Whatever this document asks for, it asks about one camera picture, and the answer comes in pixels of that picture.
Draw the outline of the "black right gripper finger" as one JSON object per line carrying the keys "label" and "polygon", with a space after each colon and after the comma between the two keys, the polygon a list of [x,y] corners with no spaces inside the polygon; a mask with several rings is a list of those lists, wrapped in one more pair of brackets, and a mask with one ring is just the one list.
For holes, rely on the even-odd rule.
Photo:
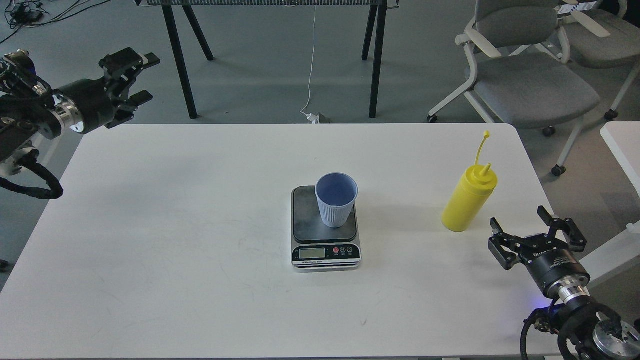
{"label": "black right gripper finger", "polygon": [[562,231],[569,239],[568,249],[570,251],[582,253],[585,250],[587,241],[573,219],[554,218],[542,205],[538,206],[537,214],[549,228],[549,236],[555,239],[557,231]]}
{"label": "black right gripper finger", "polygon": [[530,270],[530,260],[523,258],[522,251],[530,253],[531,239],[511,235],[503,231],[496,218],[490,218],[493,235],[489,237],[487,248],[494,255],[500,266],[509,271],[516,264],[524,264]]}

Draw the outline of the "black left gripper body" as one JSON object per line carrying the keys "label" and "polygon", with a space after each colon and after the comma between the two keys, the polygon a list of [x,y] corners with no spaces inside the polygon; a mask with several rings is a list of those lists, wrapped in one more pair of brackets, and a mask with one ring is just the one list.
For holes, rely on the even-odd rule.
{"label": "black left gripper body", "polygon": [[129,98],[130,82],[118,79],[81,79],[52,92],[53,114],[62,129],[86,135],[105,126],[111,129],[133,118],[136,105]]}

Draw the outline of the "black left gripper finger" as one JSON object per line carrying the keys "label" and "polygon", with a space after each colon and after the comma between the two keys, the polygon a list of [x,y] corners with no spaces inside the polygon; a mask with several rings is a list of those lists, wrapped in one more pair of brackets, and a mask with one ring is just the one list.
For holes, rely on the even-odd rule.
{"label": "black left gripper finger", "polygon": [[138,75],[148,68],[160,64],[161,60],[152,52],[139,54],[130,47],[108,54],[98,62],[103,69],[103,80],[108,85],[134,84]]}
{"label": "black left gripper finger", "polygon": [[134,117],[134,113],[142,105],[153,100],[153,95],[146,89],[131,95],[126,100],[123,100],[118,105],[118,121],[130,121]]}

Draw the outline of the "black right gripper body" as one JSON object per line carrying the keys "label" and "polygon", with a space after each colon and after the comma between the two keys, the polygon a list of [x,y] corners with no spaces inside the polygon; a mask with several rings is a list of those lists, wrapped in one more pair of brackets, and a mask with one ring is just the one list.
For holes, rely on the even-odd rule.
{"label": "black right gripper body", "polygon": [[547,299],[574,301],[589,295],[586,286],[590,275],[567,243],[544,233],[516,237],[515,241],[520,262]]}

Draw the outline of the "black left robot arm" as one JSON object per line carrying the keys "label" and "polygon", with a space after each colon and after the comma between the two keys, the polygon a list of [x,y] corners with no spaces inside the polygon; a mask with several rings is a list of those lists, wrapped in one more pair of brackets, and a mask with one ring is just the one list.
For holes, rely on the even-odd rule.
{"label": "black left robot arm", "polygon": [[156,66],[153,53],[124,48],[99,61],[100,79],[80,79],[54,89],[37,75],[26,50],[1,58],[1,187],[35,199],[58,199],[64,193],[59,180],[39,164],[32,139],[59,137],[71,129],[86,135],[100,127],[112,129],[134,118],[138,108],[152,100],[146,90],[130,88],[140,73]]}

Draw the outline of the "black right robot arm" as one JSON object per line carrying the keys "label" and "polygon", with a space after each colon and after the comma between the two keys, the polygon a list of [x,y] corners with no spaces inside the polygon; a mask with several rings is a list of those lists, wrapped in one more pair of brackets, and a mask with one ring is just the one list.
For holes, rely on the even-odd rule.
{"label": "black right robot arm", "polygon": [[571,218],[555,218],[543,206],[537,214],[547,233],[519,237],[508,234],[496,218],[490,219],[492,235],[487,247],[500,266],[509,271],[523,264],[544,297],[547,307],[534,309],[519,336],[519,355],[528,359],[531,328],[557,337],[564,360],[637,360],[639,326],[630,325],[609,306],[587,292],[591,278],[574,253],[587,241]]}

